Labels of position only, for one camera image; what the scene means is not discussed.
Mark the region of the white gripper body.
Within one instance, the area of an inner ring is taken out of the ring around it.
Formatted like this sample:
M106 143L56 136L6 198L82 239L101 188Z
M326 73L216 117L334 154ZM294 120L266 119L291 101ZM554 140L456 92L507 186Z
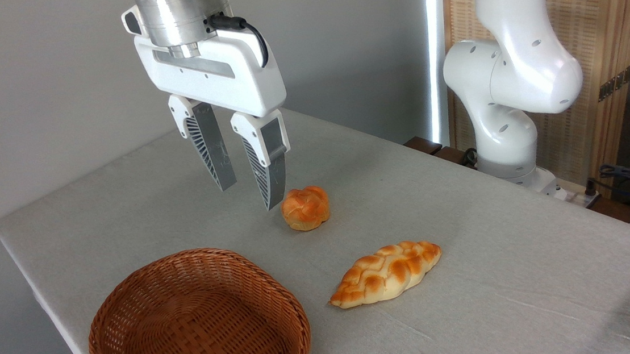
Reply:
M285 102L286 87L275 56L244 18L212 14L201 20L211 37L197 43L198 56L177 57L158 47L140 21L137 6L122 15L137 54L159 90L256 117Z

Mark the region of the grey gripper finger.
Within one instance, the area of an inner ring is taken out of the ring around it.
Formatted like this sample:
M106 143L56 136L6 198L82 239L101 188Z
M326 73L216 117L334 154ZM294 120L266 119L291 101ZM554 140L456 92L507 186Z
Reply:
M264 117L237 111L230 122L243 141L260 195L269 211L283 201L285 195L285 154L291 145L283 115L279 110Z
M225 191L237 180L212 105L171 94L172 118L184 139L193 143L218 188Z

